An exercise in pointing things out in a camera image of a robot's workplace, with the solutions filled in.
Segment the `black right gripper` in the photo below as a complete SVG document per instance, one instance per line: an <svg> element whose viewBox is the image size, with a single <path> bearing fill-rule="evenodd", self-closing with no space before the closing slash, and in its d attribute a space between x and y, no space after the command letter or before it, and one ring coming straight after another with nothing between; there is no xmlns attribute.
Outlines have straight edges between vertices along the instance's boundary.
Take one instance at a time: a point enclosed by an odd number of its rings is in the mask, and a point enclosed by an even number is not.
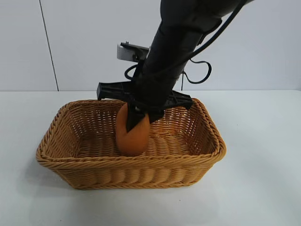
<svg viewBox="0 0 301 226"><path fill-rule="evenodd" d="M174 91L168 83L155 81L100 82L97 99L117 99L127 102L127 132L132 130L148 113L150 123L163 118L165 109L182 106L190 109L189 95Z"/></svg>

